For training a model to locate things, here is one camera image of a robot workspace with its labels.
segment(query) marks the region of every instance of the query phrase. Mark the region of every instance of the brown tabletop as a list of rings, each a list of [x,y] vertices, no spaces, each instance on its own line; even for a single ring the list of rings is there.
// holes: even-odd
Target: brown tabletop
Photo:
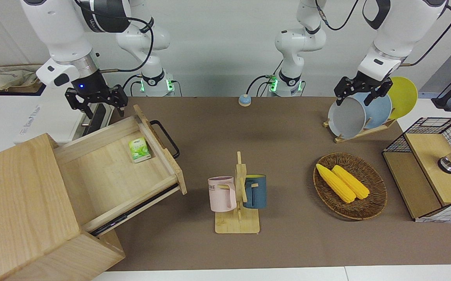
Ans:
[[[189,193],[175,193],[118,227],[127,258],[111,270],[451,264],[451,224],[413,222],[381,155],[399,126],[335,144],[321,126],[333,101],[254,98],[245,108],[237,98],[130,98],[125,116],[140,105],[178,144]],[[114,114],[112,121],[119,119]],[[233,176],[236,151],[250,174],[267,175],[259,234],[214,232],[207,178]],[[357,155],[379,172],[388,191],[381,215],[349,222],[320,205],[312,173],[333,152]]]

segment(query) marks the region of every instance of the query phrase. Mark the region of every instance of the woven basket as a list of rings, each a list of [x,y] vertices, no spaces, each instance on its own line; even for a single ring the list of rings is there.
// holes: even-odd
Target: woven basket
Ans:
[[[343,202],[323,180],[314,168],[314,186],[322,201],[338,215],[361,221],[379,215],[387,205],[387,189],[380,175],[363,159],[348,153],[331,153],[317,163],[333,169],[338,164],[365,185],[370,194],[366,199],[356,199],[352,203]]]

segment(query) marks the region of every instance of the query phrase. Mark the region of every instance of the corn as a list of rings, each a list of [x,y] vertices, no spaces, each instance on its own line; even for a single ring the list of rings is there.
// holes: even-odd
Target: corn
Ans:
[[[316,167],[323,180],[329,185],[329,187],[331,187],[336,195],[343,200],[343,202],[354,202],[356,196],[347,184],[343,182],[343,180],[338,178],[332,171],[321,164],[316,164]]]
[[[347,184],[348,187],[355,193],[357,198],[364,199],[368,197],[369,190],[365,187],[357,178],[355,178],[348,171],[340,167],[339,165],[335,165],[332,169],[333,173],[338,176],[344,183]]]

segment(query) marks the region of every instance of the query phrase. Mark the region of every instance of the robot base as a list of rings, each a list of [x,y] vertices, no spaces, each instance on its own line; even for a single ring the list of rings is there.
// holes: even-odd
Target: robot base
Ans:
[[[302,81],[298,81],[295,86],[288,87],[287,85],[281,85],[281,83],[278,83],[275,91],[272,91],[272,88],[269,88],[269,93],[267,96],[280,96],[281,98],[300,96],[302,94],[301,84]]]
[[[175,96],[173,75],[165,73],[165,77],[156,86],[151,86],[142,80],[143,86],[139,91],[134,91],[133,96]]]

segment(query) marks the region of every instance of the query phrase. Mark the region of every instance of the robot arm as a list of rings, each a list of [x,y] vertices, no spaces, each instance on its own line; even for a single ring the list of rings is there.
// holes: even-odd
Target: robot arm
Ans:
[[[392,87],[390,74],[411,54],[415,44],[445,10],[448,0],[375,0],[378,12],[372,19],[364,13],[377,36],[357,68],[354,79],[343,77],[335,88],[340,105],[347,96],[369,92],[365,105],[385,96]]]
[[[326,0],[320,0],[324,6]],[[315,0],[300,0],[297,20],[304,28],[283,30],[277,34],[275,45],[283,55],[283,63],[275,74],[271,91],[278,96],[293,96],[299,89],[304,59],[300,52],[320,50],[326,43],[326,33],[321,30],[321,18]]]
[[[146,0],[131,0],[130,8],[135,18],[152,25],[152,33],[148,35],[146,25],[133,21],[127,30],[116,34],[116,40],[120,48],[129,52],[141,64],[149,53],[151,38],[153,38],[152,50],[164,50],[170,45],[170,35],[168,31],[154,23],[154,18],[146,7]],[[158,56],[152,53],[141,71],[144,95],[166,96],[173,91],[171,84],[173,76],[163,69]]]
[[[90,118],[93,116],[88,106],[90,103],[107,103],[122,113],[128,98],[122,86],[108,87],[95,61],[93,47],[85,37],[86,30],[117,33],[120,46],[134,55],[138,62],[147,57],[152,36],[154,50],[162,50],[169,44],[168,32],[154,25],[154,19],[145,8],[145,0],[20,2],[31,26],[50,53],[50,59],[36,74],[48,87],[60,87],[71,82],[74,89],[68,89],[65,94],[71,108],[82,110]],[[147,19],[148,25],[127,19],[132,14]],[[148,83],[148,91],[164,92],[162,96],[168,93],[170,86],[166,85],[166,78],[169,75],[161,67],[158,57],[149,57],[142,71],[143,78],[147,78],[144,80]]]

